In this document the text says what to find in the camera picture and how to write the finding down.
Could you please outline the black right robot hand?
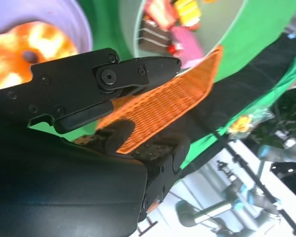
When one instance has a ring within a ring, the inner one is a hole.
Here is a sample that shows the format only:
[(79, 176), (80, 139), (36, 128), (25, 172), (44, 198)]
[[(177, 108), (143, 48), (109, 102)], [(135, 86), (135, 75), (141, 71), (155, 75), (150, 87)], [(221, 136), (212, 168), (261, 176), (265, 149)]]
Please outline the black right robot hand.
[(120, 61), (111, 48), (31, 66), (30, 82), (0, 89), (0, 237), (128, 237), (181, 173), (190, 141), (170, 134), (125, 154), (125, 119), (78, 145), (62, 134), (109, 115), (113, 99), (173, 79), (181, 61)]

